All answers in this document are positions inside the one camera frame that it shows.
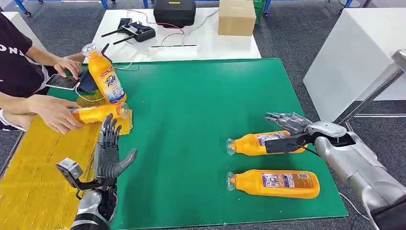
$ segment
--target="cardboard box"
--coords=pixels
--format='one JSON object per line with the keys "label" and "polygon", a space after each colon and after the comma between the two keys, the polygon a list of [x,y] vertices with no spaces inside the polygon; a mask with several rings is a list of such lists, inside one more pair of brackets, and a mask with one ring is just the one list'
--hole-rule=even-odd
{"label": "cardboard box", "polygon": [[255,19],[252,1],[220,0],[218,34],[251,36]]}

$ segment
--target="black case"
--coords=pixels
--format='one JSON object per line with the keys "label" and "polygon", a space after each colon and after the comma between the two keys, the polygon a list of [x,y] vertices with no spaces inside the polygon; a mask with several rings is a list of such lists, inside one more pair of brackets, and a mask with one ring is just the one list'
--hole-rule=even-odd
{"label": "black case", "polygon": [[179,28],[194,24],[196,4],[194,0],[157,0],[154,17],[157,23],[169,23]]}

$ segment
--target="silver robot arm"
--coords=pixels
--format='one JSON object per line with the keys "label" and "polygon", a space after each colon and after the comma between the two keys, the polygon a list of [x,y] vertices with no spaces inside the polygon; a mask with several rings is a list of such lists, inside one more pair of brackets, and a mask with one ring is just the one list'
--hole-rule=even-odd
{"label": "silver robot arm", "polygon": [[287,130],[295,130],[296,134],[284,142],[265,143],[269,146],[267,151],[272,151],[271,146],[298,148],[298,145],[313,143],[317,154],[361,199],[375,229],[406,229],[406,187],[386,171],[357,134],[331,122],[311,123],[305,118],[292,119],[292,116],[302,118],[297,114],[266,114],[268,120]]}

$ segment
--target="blue table leg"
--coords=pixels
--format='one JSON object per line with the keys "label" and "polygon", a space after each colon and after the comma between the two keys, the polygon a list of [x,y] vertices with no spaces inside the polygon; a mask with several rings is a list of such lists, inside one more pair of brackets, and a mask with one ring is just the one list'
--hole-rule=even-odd
{"label": "blue table leg", "polygon": [[24,7],[22,0],[14,0],[14,2],[15,2],[15,4],[17,4],[18,8],[20,8],[20,10],[21,10],[23,13],[27,14],[28,11],[27,11],[27,9]]}
{"label": "blue table leg", "polygon": [[105,10],[108,10],[109,9],[109,6],[107,5],[107,0],[101,0],[102,2],[101,2],[101,4],[103,5],[103,8],[105,9]]}
{"label": "blue table leg", "polygon": [[265,16],[267,16],[269,14],[269,5],[270,4],[271,4],[271,0],[266,0],[265,6],[264,6]]}
{"label": "blue table leg", "polygon": [[347,3],[345,4],[344,8],[350,7],[352,3],[352,0],[347,0]]}

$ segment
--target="detergent bottle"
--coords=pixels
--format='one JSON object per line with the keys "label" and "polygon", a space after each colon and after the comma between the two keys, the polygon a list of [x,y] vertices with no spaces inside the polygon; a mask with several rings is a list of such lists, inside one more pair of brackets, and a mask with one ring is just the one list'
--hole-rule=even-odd
{"label": "detergent bottle", "polygon": [[77,121],[83,124],[102,122],[109,114],[113,114],[113,118],[129,117],[129,108],[126,103],[77,108],[71,109],[70,112]]}
{"label": "detergent bottle", "polygon": [[110,61],[102,55],[101,48],[93,43],[82,48],[89,59],[89,72],[103,97],[111,104],[125,102],[127,97]]}
{"label": "detergent bottle", "polygon": [[[268,132],[268,133],[257,133],[257,134],[247,134],[240,139],[227,139],[227,152],[229,155],[234,153],[242,153],[247,156],[258,156],[258,155],[269,155],[269,154],[281,154],[283,152],[273,152],[267,153],[265,148],[265,141],[275,140],[289,137],[290,133],[286,130]],[[300,148],[291,153],[303,152],[304,149]]]}
{"label": "detergent bottle", "polygon": [[248,170],[227,174],[227,189],[242,190],[251,195],[290,198],[315,198],[320,192],[316,175],[308,171]]}

